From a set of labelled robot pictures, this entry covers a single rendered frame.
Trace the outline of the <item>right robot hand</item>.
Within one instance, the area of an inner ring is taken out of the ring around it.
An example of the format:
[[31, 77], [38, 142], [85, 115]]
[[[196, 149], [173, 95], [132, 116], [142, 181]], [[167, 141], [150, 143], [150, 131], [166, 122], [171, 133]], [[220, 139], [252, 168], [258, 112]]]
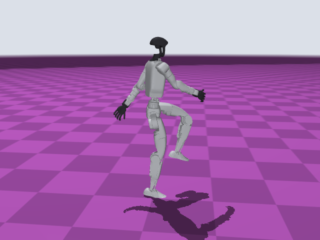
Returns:
[[[195, 89], [195, 90], [197, 90], [197, 89]], [[199, 92], [198, 92], [198, 96], [196, 96], [196, 95], [193, 95], [194, 97], [198, 97], [198, 99], [199, 100], [201, 100], [200, 102], [204, 102], [204, 99], [205, 99], [205, 94], [206, 93], [204, 93], [203, 91], [204, 91], [204, 89], [203, 90], [198, 90]]]

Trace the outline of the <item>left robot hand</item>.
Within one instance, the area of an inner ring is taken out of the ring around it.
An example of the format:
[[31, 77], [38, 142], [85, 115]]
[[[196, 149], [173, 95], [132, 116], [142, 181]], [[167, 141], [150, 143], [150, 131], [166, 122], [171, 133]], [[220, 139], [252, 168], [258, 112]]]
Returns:
[[[123, 119], [125, 119], [126, 108], [129, 107], [129, 106], [127, 106], [127, 105], [125, 104], [126, 100], [127, 100], [127, 99], [125, 99], [125, 100], [123, 101], [122, 105], [119, 106], [119, 107], [117, 108], [117, 110], [113, 113], [113, 115], [115, 115], [115, 117], [116, 117], [117, 120], [118, 120], [118, 118], [119, 118], [119, 121], [121, 121], [122, 115], [123, 115]], [[118, 112], [117, 112], [117, 111], [118, 111]], [[116, 113], [116, 114], [115, 114], [115, 113]], [[120, 116], [120, 117], [119, 117], [119, 116]]]

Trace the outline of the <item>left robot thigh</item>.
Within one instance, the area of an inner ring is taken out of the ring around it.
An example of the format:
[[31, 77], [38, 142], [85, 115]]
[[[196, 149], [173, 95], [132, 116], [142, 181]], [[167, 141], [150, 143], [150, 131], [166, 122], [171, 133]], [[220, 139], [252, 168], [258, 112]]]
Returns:
[[180, 121], [183, 125], [188, 126], [192, 123], [192, 117], [180, 107], [166, 102], [159, 102], [159, 106], [160, 113], [162, 112], [166, 116], [180, 116]]

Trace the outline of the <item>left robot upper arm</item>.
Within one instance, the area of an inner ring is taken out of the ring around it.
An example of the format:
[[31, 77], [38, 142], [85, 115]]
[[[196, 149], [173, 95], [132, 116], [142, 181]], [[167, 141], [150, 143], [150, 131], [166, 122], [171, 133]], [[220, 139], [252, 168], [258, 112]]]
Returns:
[[136, 87], [141, 91], [145, 90], [146, 65], [147, 65], [147, 63], [145, 64], [144, 70], [143, 70], [142, 74], [140, 75], [140, 78], [136, 84]]

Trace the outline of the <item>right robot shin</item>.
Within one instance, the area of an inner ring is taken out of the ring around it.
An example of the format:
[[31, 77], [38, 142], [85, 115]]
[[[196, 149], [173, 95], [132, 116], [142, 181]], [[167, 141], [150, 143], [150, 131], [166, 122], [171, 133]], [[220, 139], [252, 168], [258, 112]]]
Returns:
[[[161, 169], [163, 165], [163, 160], [161, 161], [159, 156], [154, 154], [150, 158], [150, 169], [149, 169], [149, 176], [150, 176], [150, 191], [155, 192], [155, 188], [158, 182], [158, 179], [161, 174]], [[161, 162], [160, 162], [161, 161]]]

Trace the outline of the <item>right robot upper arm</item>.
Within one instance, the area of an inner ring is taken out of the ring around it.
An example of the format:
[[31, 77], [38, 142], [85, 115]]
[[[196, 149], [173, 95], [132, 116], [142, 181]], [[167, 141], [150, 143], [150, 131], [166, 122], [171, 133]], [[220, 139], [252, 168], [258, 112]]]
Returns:
[[178, 90], [179, 88], [177, 87], [177, 82], [181, 81], [181, 80], [176, 80], [174, 74], [172, 73], [169, 65], [165, 62], [159, 62], [155, 68], [157, 69], [157, 71], [162, 74], [167, 81], [171, 84], [171, 86]]

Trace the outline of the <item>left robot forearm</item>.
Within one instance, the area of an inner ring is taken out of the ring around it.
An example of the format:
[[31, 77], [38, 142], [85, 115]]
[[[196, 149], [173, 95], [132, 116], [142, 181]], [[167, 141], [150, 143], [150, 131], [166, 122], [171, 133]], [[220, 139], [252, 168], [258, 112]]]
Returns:
[[[136, 84], [137, 85], [137, 84]], [[126, 102], [124, 104], [126, 104], [127, 106], [129, 106], [136, 98], [136, 96], [140, 93], [139, 89], [136, 87], [136, 85], [133, 87], [130, 95], [128, 95]]]

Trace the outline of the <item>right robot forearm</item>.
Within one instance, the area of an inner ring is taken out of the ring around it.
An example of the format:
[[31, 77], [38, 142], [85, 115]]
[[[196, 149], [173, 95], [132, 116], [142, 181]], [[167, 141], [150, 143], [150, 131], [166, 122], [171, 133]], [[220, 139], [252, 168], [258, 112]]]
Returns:
[[187, 93], [189, 95], [196, 95], [198, 96], [199, 91], [194, 89], [193, 87], [187, 86], [182, 81], [178, 81], [176, 86], [180, 89], [182, 93]]

